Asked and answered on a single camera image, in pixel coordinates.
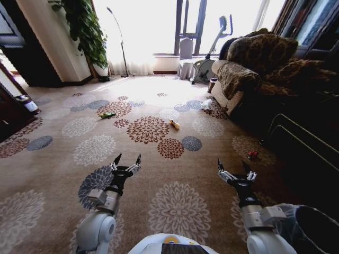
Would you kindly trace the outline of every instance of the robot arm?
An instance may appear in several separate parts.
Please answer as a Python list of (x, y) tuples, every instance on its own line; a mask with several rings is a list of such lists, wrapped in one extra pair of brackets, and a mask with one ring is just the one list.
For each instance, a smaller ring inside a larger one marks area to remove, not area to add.
[(249, 254), (297, 254), (283, 237), (274, 232), (274, 223), (286, 219), (284, 212), (276, 206), (262, 207), (262, 203), (252, 191), (257, 173), (244, 162), (243, 168), (247, 175), (233, 175), (224, 169), (218, 159), (218, 175), (235, 188), (240, 199), (239, 206), (248, 235)]
[(96, 211), (88, 216), (79, 226), (76, 233), (74, 254), (83, 254), (95, 250), (96, 254), (107, 254), (109, 242), (113, 238), (115, 216), (119, 210), (119, 200), (127, 178), (141, 169), (141, 155), (130, 167), (117, 167), (121, 154), (110, 164), (114, 175), (111, 184), (105, 189), (93, 189), (89, 199), (95, 204)]

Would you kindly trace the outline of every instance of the yellow toy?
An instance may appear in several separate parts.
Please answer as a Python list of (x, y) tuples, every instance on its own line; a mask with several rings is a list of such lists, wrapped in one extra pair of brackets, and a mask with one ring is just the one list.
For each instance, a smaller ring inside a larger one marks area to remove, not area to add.
[(169, 120), (169, 123), (172, 124), (176, 129), (180, 129), (180, 124), (174, 122), (174, 120)]

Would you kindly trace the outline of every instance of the plant pot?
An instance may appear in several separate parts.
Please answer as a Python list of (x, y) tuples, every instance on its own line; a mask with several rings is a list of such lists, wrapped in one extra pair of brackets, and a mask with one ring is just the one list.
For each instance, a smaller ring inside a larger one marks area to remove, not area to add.
[(108, 76), (108, 67), (105, 69), (101, 68), (100, 66), (94, 64), (93, 65), (95, 71), (98, 73), (99, 76), (106, 77)]

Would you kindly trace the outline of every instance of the red toy car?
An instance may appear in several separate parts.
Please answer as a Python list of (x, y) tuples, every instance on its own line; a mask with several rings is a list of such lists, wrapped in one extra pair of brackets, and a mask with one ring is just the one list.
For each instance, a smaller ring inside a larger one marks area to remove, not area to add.
[(248, 157), (248, 159), (252, 160), (252, 159), (255, 159), (256, 157), (258, 157), (258, 154), (259, 154), (258, 151), (249, 152), (247, 154), (247, 157)]

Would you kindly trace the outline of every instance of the floral patterned carpet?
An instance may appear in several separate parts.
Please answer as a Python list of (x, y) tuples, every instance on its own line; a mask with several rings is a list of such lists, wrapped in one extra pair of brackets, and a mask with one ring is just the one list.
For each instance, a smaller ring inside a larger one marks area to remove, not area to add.
[[(279, 175), (283, 163), (258, 137), (216, 102), (200, 109), (210, 98), (205, 85), (162, 75), (27, 92), (42, 112), (0, 144), (0, 253), (70, 253), (93, 208), (87, 195), (111, 181), (108, 165), (119, 153), (124, 166), (141, 153), (142, 170), (126, 181), (109, 253), (159, 232), (247, 253), (238, 198), (217, 176), (218, 158), (238, 174), (246, 160), (263, 203), (298, 201)], [(101, 120), (107, 111), (116, 115)], [(249, 161), (252, 150), (259, 157)]]

